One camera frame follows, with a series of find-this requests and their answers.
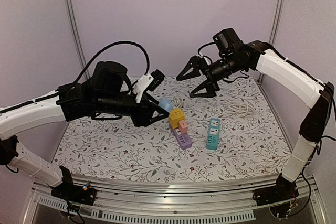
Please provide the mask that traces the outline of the blue plug adapter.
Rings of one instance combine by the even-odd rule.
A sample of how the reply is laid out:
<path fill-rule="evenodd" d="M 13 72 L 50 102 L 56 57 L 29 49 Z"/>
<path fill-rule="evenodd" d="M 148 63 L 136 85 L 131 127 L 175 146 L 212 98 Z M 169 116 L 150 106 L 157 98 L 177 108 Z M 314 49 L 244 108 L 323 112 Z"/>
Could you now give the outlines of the blue plug adapter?
<path fill-rule="evenodd" d="M 169 99 L 162 98 L 159 101 L 158 106 L 170 113 L 173 110 L 174 104 Z"/>

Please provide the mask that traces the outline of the yellow cube socket adapter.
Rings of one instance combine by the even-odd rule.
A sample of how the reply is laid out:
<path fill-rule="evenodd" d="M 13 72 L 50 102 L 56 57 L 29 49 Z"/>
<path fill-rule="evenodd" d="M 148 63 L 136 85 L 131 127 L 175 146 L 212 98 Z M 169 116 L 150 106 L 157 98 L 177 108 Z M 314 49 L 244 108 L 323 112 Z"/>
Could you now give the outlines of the yellow cube socket adapter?
<path fill-rule="evenodd" d="M 179 127 L 179 121 L 185 120 L 185 114 L 181 108 L 173 109 L 169 114 L 169 123 L 172 129 Z"/>

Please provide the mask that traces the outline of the pink plug adapter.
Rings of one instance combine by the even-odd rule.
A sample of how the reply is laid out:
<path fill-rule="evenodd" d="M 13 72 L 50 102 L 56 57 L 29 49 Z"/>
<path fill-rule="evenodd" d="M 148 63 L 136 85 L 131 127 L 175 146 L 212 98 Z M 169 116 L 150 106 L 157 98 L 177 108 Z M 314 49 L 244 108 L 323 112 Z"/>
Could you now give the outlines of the pink plug adapter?
<path fill-rule="evenodd" d="M 187 122 L 185 120 L 180 120 L 179 123 L 178 123 L 179 127 L 179 131 L 182 133 L 182 134 L 186 134 L 187 133 L 187 130 L 188 130 L 188 125 L 187 125 Z"/>

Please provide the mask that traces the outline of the purple power strip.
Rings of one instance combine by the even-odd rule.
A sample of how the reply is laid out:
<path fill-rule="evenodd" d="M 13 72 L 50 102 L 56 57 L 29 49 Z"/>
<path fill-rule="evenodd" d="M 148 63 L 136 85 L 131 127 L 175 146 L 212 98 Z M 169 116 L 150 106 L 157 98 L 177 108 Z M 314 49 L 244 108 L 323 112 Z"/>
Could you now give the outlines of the purple power strip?
<path fill-rule="evenodd" d="M 181 133 L 179 129 L 170 128 L 181 149 L 185 150 L 192 147 L 192 139 L 187 133 Z"/>

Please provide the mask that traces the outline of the teal power strip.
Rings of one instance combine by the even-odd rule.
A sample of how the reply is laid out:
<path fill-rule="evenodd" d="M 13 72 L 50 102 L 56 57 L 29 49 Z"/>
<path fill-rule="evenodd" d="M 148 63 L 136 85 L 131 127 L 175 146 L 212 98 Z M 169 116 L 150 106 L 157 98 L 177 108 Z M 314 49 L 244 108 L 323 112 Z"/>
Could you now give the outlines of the teal power strip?
<path fill-rule="evenodd" d="M 220 134 L 220 120 L 210 119 L 209 127 L 206 139 L 206 149 L 217 150 L 219 144 L 219 134 Z"/>

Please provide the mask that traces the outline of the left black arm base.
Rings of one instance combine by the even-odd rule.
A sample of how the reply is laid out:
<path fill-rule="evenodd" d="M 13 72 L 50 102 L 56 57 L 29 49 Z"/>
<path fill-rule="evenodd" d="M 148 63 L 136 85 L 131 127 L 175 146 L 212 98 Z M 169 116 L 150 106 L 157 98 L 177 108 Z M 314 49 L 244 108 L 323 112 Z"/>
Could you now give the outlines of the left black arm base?
<path fill-rule="evenodd" d="M 59 168 L 62 172 L 61 184 L 51 187 L 51 195 L 65 201 L 93 206 L 97 190 L 91 187 L 92 182 L 87 181 L 83 186 L 75 185 L 70 170 L 64 166 Z"/>

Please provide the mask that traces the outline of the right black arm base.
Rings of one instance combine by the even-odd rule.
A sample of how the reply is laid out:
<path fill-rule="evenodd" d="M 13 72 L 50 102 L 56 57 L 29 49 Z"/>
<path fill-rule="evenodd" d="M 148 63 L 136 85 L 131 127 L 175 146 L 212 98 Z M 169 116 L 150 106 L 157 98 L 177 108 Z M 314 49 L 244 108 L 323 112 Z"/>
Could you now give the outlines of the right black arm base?
<path fill-rule="evenodd" d="M 253 200 L 257 206 L 277 203 L 299 196 L 295 182 L 286 180 L 282 173 L 276 179 L 276 183 L 270 187 L 264 187 L 253 191 Z"/>

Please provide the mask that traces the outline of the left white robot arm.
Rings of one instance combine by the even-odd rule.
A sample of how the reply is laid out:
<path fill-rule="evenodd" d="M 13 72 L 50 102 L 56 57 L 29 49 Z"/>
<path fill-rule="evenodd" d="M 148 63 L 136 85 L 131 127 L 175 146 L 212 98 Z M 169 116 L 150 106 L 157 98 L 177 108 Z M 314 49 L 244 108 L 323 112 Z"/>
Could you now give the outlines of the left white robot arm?
<path fill-rule="evenodd" d="M 31 152 L 18 140 L 18 133 L 45 124 L 70 122 L 89 117 L 96 121 L 128 116 L 134 126 L 149 126 L 168 117 L 150 95 L 164 80 L 164 74 L 145 71 L 131 81 L 127 68 L 114 61 L 99 61 L 92 76 L 59 86 L 42 97 L 1 109 L 1 164 L 13 172 L 22 170 L 57 189 L 67 200 L 78 195 L 71 172 Z"/>

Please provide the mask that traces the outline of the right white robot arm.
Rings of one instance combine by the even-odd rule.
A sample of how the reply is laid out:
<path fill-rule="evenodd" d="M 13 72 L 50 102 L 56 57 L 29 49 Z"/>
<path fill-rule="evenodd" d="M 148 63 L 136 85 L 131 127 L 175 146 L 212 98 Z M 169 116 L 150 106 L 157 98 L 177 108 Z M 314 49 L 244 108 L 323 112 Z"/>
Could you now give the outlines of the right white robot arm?
<path fill-rule="evenodd" d="M 322 140 L 331 109 L 334 107 L 334 85 L 324 83 L 282 56 L 271 44 L 255 40 L 244 43 L 233 28 L 213 36 L 220 59 L 208 64 L 202 56 L 193 56 L 177 76 L 178 81 L 205 76 L 205 80 L 190 92 L 191 98 L 213 98 L 219 90 L 218 81 L 239 71 L 259 71 L 290 90 L 309 108 L 300 125 L 299 137 L 289 161 L 271 190 L 276 201 L 291 194 L 292 186 L 310 162 Z"/>

